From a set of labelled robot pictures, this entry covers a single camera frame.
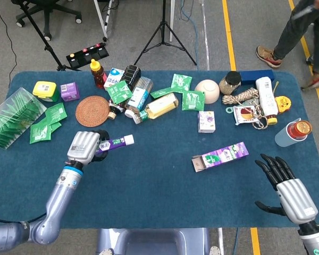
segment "white carton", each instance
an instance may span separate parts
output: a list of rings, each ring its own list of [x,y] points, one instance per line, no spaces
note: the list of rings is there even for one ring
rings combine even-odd
[[[215,131],[215,117],[214,112],[198,112],[198,132],[199,133],[214,133]]]
[[[123,73],[124,73],[124,70],[112,68],[110,73],[108,74],[106,82],[104,83],[104,88],[107,89],[111,87],[112,85],[115,85],[116,83],[120,82],[123,76]]]

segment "metal robot arm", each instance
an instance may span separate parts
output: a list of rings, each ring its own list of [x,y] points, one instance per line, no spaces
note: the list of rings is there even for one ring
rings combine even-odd
[[[68,151],[70,162],[64,166],[47,201],[46,217],[32,223],[0,225],[0,252],[11,250],[25,242],[50,244],[57,239],[61,219],[83,176],[83,166],[92,161],[101,161],[107,156],[107,151],[100,157],[95,156],[101,140],[109,140],[106,131],[77,132]]]
[[[255,204],[265,212],[287,216],[290,221],[299,225],[298,234],[307,254],[319,255],[319,224],[315,223],[318,209],[306,187],[282,158],[264,154],[261,157],[266,164],[259,160],[255,163],[264,171],[278,194],[281,207],[266,206],[259,201]]]

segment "purple toothpaste box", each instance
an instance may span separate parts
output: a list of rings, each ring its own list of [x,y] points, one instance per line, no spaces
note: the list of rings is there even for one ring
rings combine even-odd
[[[245,144],[240,142],[203,155],[193,156],[191,161],[194,165],[195,172],[197,173],[247,155],[249,155],[249,153]]]
[[[79,99],[79,90],[75,82],[60,86],[61,97],[65,102]]]

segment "woven rattan coaster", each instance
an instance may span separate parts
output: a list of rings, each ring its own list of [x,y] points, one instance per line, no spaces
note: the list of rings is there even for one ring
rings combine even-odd
[[[105,98],[91,96],[79,103],[75,110],[75,117],[83,126],[93,128],[103,124],[107,119],[108,113],[108,102]]]

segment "black tripod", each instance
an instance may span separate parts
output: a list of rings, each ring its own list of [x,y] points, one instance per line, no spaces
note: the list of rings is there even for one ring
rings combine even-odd
[[[43,33],[41,32],[41,30],[39,29],[39,27],[35,23],[35,21],[32,18],[32,16],[27,11],[26,6],[23,4],[23,0],[15,0],[15,1],[12,1],[12,2],[14,4],[18,3],[20,5],[21,9],[23,10],[23,12],[26,14],[26,17],[30,20],[30,22],[33,25],[34,29],[37,31],[37,33],[39,34],[40,38],[43,40],[43,42],[45,44],[45,49],[44,50],[48,50],[51,53],[52,57],[54,58],[55,62],[57,62],[57,64],[58,64],[57,71],[65,71],[65,69],[69,69],[69,70],[73,70],[73,71],[80,71],[78,69],[74,69],[74,68],[71,68],[69,66],[63,65],[62,62],[60,62],[59,58],[54,53],[51,45],[46,41]]]
[[[149,50],[155,48],[155,47],[159,47],[160,45],[166,45],[166,46],[172,46],[175,47],[177,49],[180,49],[184,52],[186,52],[188,54],[188,56],[190,57],[190,59],[192,60],[192,62],[196,64],[195,60],[191,57],[191,55],[189,54],[189,52],[187,51],[187,49],[185,48],[185,46],[181,43],[180,39],[177,37],[177,35],[174,33],[174,31],[170,28],[170,26],[168,25],[168,22],[165,21],[165,0],[163,0],[163,9],[162,9],[163,13],[162,13],[162,21],[160,22],[159,26],[156,28],[155,32],[153,33],[153,35],[151,36],[150,40],[148,41],[147,45],[144,47],[144,49],[142,50],[142,52],[140,53],[140,55],[138,56],[137,60],[135,61],[134,65],[137,64],[137,62],[139,61],[140,57],[142,57],[143,53],[148,52]],[[165,32],[165,27],[167,27],[170,32],[172,32],[172,34],[174,35],[174,37],[176,38],[176,40],[179,42],[179,44],[181,45],[181,47],[176,46],[176,45],[172,45],[169,44],[168,42],[164,41],[164,32]],[[156,33],[158,31],[161,31],[161,42],[156,44],[155,46],[152,46],[150,48],[147,48],[150,44],[150,42],[154,39]]]

